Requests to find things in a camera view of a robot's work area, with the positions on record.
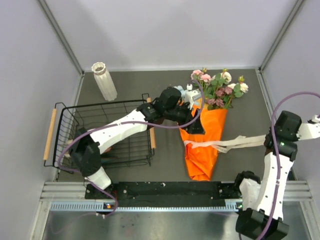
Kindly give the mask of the cream printed ribbon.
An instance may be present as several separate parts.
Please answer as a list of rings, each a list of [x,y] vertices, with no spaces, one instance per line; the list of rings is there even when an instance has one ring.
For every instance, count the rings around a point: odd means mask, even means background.
[[[195,142],[186,140],[184,141],[184,146],[191,145],[192,149],[195,148],[206,148],[212,147],[218,150],[219,153],[227,153],[232,149],[242,149],[242,148],[251,148],[251,147],[258,147],[263,146],[265,142],[265,135],[253,136],[253,137],[246,137],[239,135],[235,139],[232,140],[215,140],[215,141],[205,141],[205,142]]]

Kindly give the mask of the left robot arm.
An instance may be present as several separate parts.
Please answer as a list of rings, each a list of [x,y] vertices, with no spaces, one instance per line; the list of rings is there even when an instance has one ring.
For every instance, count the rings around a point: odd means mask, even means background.
[[[161,125],[165,120],[176,122],[188,134],[204,134],[200,119],[203,98],[200,89],[193,89],[190,84],[186,89],[168,87],[155,100],[141,104],[119,120],[92,130],[78,130],[68,145],[68,155],[81,175],[96,186],[97,194],[109,198],[114,187],[102,166],[102,154],[113,145]]]

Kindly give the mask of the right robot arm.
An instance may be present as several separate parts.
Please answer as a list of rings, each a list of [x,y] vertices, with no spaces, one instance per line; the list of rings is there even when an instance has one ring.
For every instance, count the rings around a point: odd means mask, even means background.
[[[264,173],[239,173],[233,192],[242,198],[235,230],[252,240],[282,240],[290,227],[283,222],[283,198],[288,174],[298,152],[297,133],[302,119],[282,111],[265,137]]]

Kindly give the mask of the orange paper flower bouquet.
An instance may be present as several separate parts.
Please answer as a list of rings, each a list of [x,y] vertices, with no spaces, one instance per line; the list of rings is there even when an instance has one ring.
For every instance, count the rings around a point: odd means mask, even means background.
[[[204,91],[204,108],[200,121],[205,134],[189,134],[180,129],[180,136],[185,145],[185,163],[188,175],[195,181],[210,181],[217,163],[219,151],[212,146],[192,146],[192,142],[202,143],[222,139],[228,109],[233,100],[249,91],[245,78],[240,76],[238,82],[232,83],[232,76],[227,69],[210,76],[206,69],[197,69],[190,75],[197,80]]]

